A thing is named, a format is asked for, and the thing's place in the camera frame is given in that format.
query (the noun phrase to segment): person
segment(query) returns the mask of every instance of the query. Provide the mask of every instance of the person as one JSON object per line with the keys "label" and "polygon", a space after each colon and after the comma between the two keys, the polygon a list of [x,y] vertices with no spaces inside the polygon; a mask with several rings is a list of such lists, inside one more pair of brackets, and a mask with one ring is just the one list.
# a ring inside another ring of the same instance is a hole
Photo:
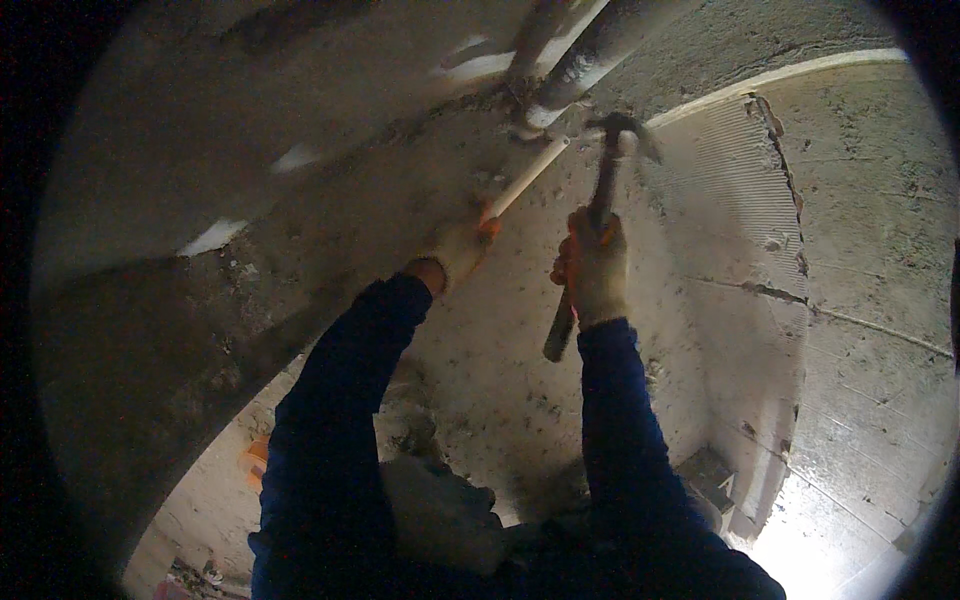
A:
{"label": "person", "polygon": [[397,552],[372,414],[432,301],[480,263],[497,229],[460,224],[361,293],[277,406],[261,530],[250,535],[254,598],[785,598],[709,530],[670,466],[628,322],[619,218],[603,241],[583,208],[567,224],[551,279],[569,286],[579,319],[589,542],[485,575]]}

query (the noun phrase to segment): work glove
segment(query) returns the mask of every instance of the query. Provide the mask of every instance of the work glove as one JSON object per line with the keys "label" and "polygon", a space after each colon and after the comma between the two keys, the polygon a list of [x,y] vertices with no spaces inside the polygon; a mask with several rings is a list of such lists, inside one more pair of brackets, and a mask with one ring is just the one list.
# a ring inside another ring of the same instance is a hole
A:
{"label": "work glove", "polygon": [[500,231],[498,219],[487,219],[486,211],[477,212],[477,216],[465,221],[436,228],[417,254],[419,259],[436,260],[443,268],[443,294],[462,283],[477,268]]}
{"label": "work glove", "polygon": [[606,231],[590,226],[585,206],[566,220],[569,236],[560,245],[550,280],[570,290],[580,330],[630,317],[627,305],[627,240],[620,218],[611,215]]}

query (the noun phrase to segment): hammer head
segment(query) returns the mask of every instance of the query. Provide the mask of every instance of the hammer head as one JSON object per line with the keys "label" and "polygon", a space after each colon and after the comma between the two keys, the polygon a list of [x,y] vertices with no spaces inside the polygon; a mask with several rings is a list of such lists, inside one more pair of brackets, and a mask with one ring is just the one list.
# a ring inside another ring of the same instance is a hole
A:
{"label": "hammer head", "polygon": [[604,131],[605,144],[608,152],[614,152],[618,156],[631,154],[624,143],[626,139],[633,139],[636,142],[636,149],[641,155],[653,160],[657,164],[662,163],[660,150],[657,148],[657,141],[654,136],[647,131],[647,128],[639,124],[635,118],[622,112],[611,112],[602,119],[592,119],[584,124],[589,129],[601,129]]}

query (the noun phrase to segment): orange object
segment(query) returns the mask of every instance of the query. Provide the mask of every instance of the orange object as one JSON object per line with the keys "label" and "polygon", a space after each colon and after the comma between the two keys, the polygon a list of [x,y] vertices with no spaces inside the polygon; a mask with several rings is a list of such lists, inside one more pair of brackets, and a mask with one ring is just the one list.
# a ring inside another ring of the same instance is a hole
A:
{"label": "orange object", "polygon": [[245,473],[247,485],[257,493],[263,492],[263,473],[267,472],[267,442],[269,441],[269,435],[257,437],[237,458],[237,466],[241,472]]}

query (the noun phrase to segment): hammer handle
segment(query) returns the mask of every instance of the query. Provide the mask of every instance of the hammer handle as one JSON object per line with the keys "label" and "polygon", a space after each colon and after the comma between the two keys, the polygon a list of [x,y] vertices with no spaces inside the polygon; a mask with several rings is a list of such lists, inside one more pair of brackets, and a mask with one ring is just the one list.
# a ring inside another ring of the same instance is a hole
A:
{"label": "hammer handle", "polygon": [[[608,143],[600,159],[600,175],[597,177],[596,191],[587,207],[590,226],[600,234],[607,230],[607,224],[610,222],[613,180],[618,161],[616,147]],[[564,350],[570,343],[570,334],[573,332],[573,319],[570,288],[564,286],[564,294],[560,296],[560,304],[557,305],[557,314],[553,316],[553,324],[550,325],[550,332],[547,333],[546,341],[543,343],[543,356],[551,363],[559,363],[564,358]]]}
{"label": "hammer handle", "polygon": [[564,358],[564,350],[570,342],[570,333],[573,332],[573,304],[570,302],[570,289],[564,286],[564,294],[560,296],[557,305],[557,314],[553,317],[550,332],[543,343],[543,356],[551,363],[559,363]]}

